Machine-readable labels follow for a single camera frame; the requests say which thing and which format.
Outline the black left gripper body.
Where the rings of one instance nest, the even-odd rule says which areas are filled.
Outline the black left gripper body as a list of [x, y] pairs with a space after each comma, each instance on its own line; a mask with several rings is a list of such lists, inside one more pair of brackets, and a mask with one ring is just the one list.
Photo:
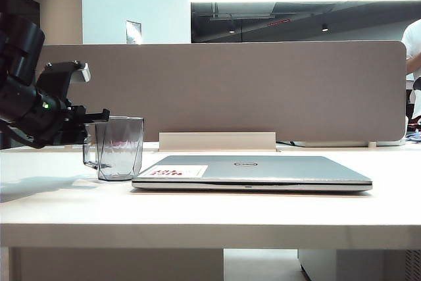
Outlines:
[[67, 98], [70, 78], [40, 78], [23, 84], [1, 79], [1, 133], [33, 148], [70, 145], [70, 133], [85, 124], [86, 108]]

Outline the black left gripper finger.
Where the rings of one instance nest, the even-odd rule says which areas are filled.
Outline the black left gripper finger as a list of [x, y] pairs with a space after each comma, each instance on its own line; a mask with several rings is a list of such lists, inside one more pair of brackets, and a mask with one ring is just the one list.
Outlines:
[[87, 124], [80, 124], [70, 133], [70, 143], [74, 145], [83, 145], [89, 141], [90, 133]]
[[103, 109], [101, 113], [85, 114], [84, 122], [85, 123], [108, 122], [109, 117], [110, 117], [110, 111], [108, 109]]

